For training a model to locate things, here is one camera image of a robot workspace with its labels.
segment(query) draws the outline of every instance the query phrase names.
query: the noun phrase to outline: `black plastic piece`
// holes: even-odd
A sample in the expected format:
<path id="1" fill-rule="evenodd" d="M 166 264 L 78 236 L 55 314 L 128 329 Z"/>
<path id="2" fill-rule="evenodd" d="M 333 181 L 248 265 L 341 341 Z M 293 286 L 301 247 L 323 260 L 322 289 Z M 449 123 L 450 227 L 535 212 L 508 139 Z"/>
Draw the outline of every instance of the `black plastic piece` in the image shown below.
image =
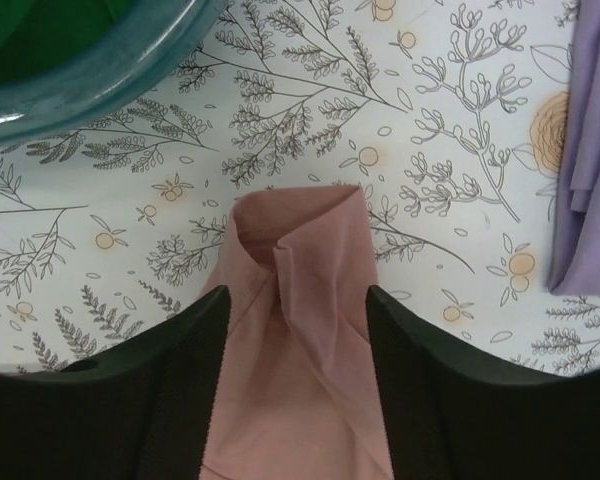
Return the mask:
<path id="1" fill-rule="evenodd" d="M 600 369 L 514 365 L 379 287 L 367 314 L 395 480 L 600 479 Z"/>
<path id="2" fill-rule="evenodd" d="M 0 480 L 197 478 L 229 311 L 218 287 L 61 372 L 0 375 Z"/>

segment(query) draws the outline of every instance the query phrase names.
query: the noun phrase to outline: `branch drawing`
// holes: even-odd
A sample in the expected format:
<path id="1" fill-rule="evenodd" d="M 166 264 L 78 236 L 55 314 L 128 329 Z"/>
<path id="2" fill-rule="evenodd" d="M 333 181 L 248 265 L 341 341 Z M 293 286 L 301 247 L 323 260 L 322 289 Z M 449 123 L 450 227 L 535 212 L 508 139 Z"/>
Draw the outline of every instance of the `branch drawing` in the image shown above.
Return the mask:
<path id="1" fill-rule="evenodd" d="M 600 297 L 579 296 L 563 300 L 565 307 L 550 308 L 546 314 L 563 322 L 578 322 L 591 332 L 600 332 Z M 553 362 L 556 373 L 569 375 L 590 371 L 600 355 L 600 334 L 583 339 L 573 328 L 554 328 L 531 344 L 534 354 L 559 355 Z"/>
<path id="2" fill-rule="evenodd" d="M 24 208 L 33 209 L 31 205 L 22 200 L 20 195 L 18 195 L 18 188 L 20 188 L 21 182 L 22 177 L 16 177 L 14 174 L 13 164 L 9 165 L 9 168 L 5 170 L 4 159 L 0 159 L 0 195 Z"/>
<path id="3" fill-rule="evenodd" d="M 497 8 L 502 10 L 502 7 L 508 5 L 509 7 L 518 7 L 522 9 L 523 5 L 535 5 L 535 0 L 493 0 L 493 3 L 489 5 L 489 8 Z"/>
<path id="4" fill-rule="evenodd" d="M 390 204 L 389 198 L 386 195 L 382 196 L 380 201 L 380 209 L 375 209 L 371 202 L 367 203 L 367 213 L 369 215 L 369 224 L 371 231 L 375 235 L 382 235 L 384 242 L 380 247 L 376 248 L 376 260 L 389 261 L 393 256 L 397 256 L 400 261 L 406 257 L 411 262 L 416 253 L 420 253 L 425 247 L 435 248 L 441 252 L 451 255 L 456 260 L 460 261 L 471 273 L 475 273 L 471 265 L 469 265 L 462 257 L 452 252 L 451 250 L 437 245 L 429 240 L 426 240 L 415 235 L 411 235 L 398 230 L 393 222 L 398 213 L 398 205 Z"/>
<path id="5" fill-rule="evenodd" d="M 215 38 L 238 55 L 256 53 L 260 67 L 223 59 L 201 46 L 176 72 L 183 78 L 181 89 L 186 90 L 189 82 L 208 77 L 218 66 L 237 69 L 234 80 L 245 103 L 234 113 L 230 126 L 238 133 L 234 145 L 245 152 L 226 160 L 222 170 L 237 187 L 249 185 L 263 172 L 269 176 L 280 174 L 290 159 L 304 155 L 307 145 L 314 146 L 318 156 L 332 151 L 342 138 L 342 129 L 369 103 L 401 113 L 412 109 L 404 91 L 395 102 L 389 102 L 376 90 L 373 80 L 378 68 L 360 34 L 352 27 L 346 28 L 348 55 L 331 38 L 344 12 L 340 0 L 309 2 L 313 15 L 303 12 L 296 3 L 281 0 L 281 5 L 261 15 L 261 7 L 253 1 L 243 2 L 242 11 L 235 12 L 235 3 L 230 2 L 222 13 Z M 301 41 L 299 46 L 282 48 L 281 56 L 301 64 L 312 79 L 269 67 L 267 60 L 275 54 L 274 32 Z M 260 43 L 269 51 L 261 49 Z M 298 93 L 297 88 L 287 86 L 289 82 L 303 85 L 307 93 Z M 265 111 L 260 103 L 269 103 L 274 97 L 289 98 L 290 105 Z M 320 118 L 314 119 L 312 111 Z M 325 125 L 314 126 L 320 121 Z"/>
<path id="6" fill-rule="evenodd" d="M 578 20 L 580 15 L 580 0 L 567 0 L 562 2 L 562 15 L 555 18 L 559 27 L 564 27 L 568 23 Z"/>
<path id="7" fill-rule="evenodd" d="M 91 357 L 98 351 L 98 341 L 67 320 L 59 308 L 56 309 L 55 320 L 76 359 Z"/>
<path id="8" fill-rule="evenodd" d="M 195 228 L 192 233 L 199 235 L 202 245 L 193 249 L 185 248 L 180 235 L 171 235 L 160 240 L 156 249 L 149 253 L 147 262 L 154 275 L 159 280 L 165 280 L 169 285 L 180 286 L 184 279 L 194 271 L 202 271 L 209 265 L 207 257 L 209 250 L 219 250 L 224 237 L 227 218 L 213 218 L 209 224 L 204 217 L 190 221 Z"/>
<path id="9" fill-rule="evenodd" d="M 132 124 L 144 121 L 150 125 Z M 65 162 L 78 150 L 96 160 L 93 167 L 111 170 L 131 165 L 133 173 L 146 172 L 164 162 L 162 149 L 166 145 L 180 144 L 188 147 L 213 150 L 203 143 L 202 135 L 211 123 L 188 113 L 182 107 L 169 106 L 140 98 L 136 106 L 126 107 L 97 120 L 86 127 L 70 130 L 27 145 L 26 154 L 39 157 L 41 164 Z M 112 134 L 106 142 L 89 142 L 88 134 Z"/>
<path id="10" fill-rule="evenodd" d="M 162 310 L 168 313 L 167 319 L 175 317 L 178 313 L 180 313 L 182 305 L 180 304 L 179 300 L 174 301 L 173 298 L 168 297 L 157 288 L 152 287 L 142 280 L 139 280 L 139 283 L 142 285 L 142 288 L 151 294 L 154 300 L 158 301 L 158 305 L 162 307 Z"/>
<path id="11" fill-rule="evenodd" d="M 100 325 L 100 330 L 106 332 L 104 338 L 119 341 L 129 340 L 143 325 L 144 322 L 138 320 L 127 327 L 129 314 L 118 315 L 117 308 L 108 309 L 107 304 L 100 303 L 98 297 L 93 294 L 88 285 L 85 285 L 80 290 L 84 304 L 89 307 L 89 313 L 94 317 L 93 322 L 102 324 Z"/>
<path id="12" fill-rule="evenodd" d="M 40 362 L 40 365 L 44 370 L 57 371 L 62 370 L 69 365 L 67 360 L 60 361 L 58 354 L 47 347 L 38 332 L 33 332 L 33 348 L 38 357 L 38 362 Z"/>
<path id="13" fill-rule="evenodd" d="M 0 270 L 3 277 L 0 281 L 0 293 L 4 292 L 9 296 L 15 291 L 20 298 L 23 286 L 31 293 L 34 279 L 43 280 L 45 275 L 53 274 L 54 261 L 66 264 L 64 257 L 58 252 L 59 245 L 75 250 L 75 246 L 61 236 L 58 230 L 58 222 L 66 210 L 60 210 L 48 231 L 21 238 L 18 250 L 0 248 Z"/>
<path id="14" fill-rule="evenodd" d="M 544 372 L 544 363 L 538 364 L 538 359 L 532 359 L 531 357 L 523 358 L 521 354 L 518 354 L 517 357 L 509 358 L 511 363 L 516 365 L 520 365 L 521 367 L 532 368 L 534 370 L 538 370 L 540 372 Z"/>
<path id="15" fill-rule="evenodd" d="M 407 205 L 407 211 L 414 216 L 420 213 L 421 203 L 433 203 L 425 211 L 445 216 L 452 203 L 481 201 L 503 206 L 516 222 L 520 222 L 502 192 L 511 149 L 499 149 L 492 142 L 491 124 L 485 120 L 485 114 L 496 104 L 508 114 L 516 113 L 518 106 L 527 103 L 527 99 L 517 96 L 517 92 L 528 87 L 531 79 L 516 77 L 515 66 L 509 64 L 502 69 L 495 84 L 492 84 L 483 73 L 469 78 L 468 68 L 503 50 L 522 51 L 523 47 L 519 42 L 527 27 L 509 26 L 507 20 L 503 19 L 493 23 L 489 28 L 490 34 L 486 34 L 480 27 L 481 19 L 481 10 L 469 11 L 464 3 L 460 5 L 457 14 L 451 15 L 450 21 L 455 29 L 451 34 L 452 48 L 448 53 L 448 61 L 458 65 L 456 75 L 452 77 L 447 62 L 442 57 L 435 60 L 423 57 L 421 63 L 413 65 L 416 74 L 430 81 L 429 85 L 416 87 L 419 93 L 447 92 L 474 117 L 475 124 L 449 125 L 445 115 L 439 110 L 423 108 L 422 118 L 416 120 L 416 126 L 423 134 L 413 136 L 411 141 L 416 145 L 423 145 L 440 136 L 453 140 L 466 154 L 477 160 L 490 193 L 485 195 L 485 188 L 467 175 L 463 176 L 464 188 L 458 188 L 457 182 L 451 180 L 449 163 L 446 166 L 437 164 L 435 170 L 429 170 L 424 155 L 420 153 L 412 162 L 416 170 L 406 170 L 405 174 L 413 178 L 416 185 L 427 180 L 434 188 L 421 187 L 420 191 L 416 191 L 407 185 L 402 187 L 403 198 L 411 202 Z"/>

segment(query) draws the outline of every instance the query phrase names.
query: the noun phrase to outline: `purple cloth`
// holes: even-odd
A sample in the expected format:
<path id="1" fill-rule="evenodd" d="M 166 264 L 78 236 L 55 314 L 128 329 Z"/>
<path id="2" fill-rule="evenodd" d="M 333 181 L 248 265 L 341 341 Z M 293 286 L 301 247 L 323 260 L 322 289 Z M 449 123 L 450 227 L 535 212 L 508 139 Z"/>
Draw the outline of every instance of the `purple cloth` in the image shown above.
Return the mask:
<path id="1" fill-rule="evenodd" d="M 600 0 L 581 3 L 573 55 L 549 289 L 600 295 Z"/>

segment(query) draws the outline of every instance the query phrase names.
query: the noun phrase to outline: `botanical print paper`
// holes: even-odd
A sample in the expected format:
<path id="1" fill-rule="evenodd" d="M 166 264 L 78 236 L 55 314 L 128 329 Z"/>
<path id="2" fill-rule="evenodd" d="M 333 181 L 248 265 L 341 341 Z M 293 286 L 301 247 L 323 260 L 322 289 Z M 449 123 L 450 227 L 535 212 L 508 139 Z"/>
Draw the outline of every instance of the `botanical print paper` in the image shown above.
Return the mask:
<path id="1" fill-rule="evenodd" d="M 600 298 L 545 288 L 577 4 L 243 0 L 155 89 L 0 150 L 0 371 L 191 303 L 246 192 L 359 183 L 381 283 L 477 347 L 600 365 Z"/>

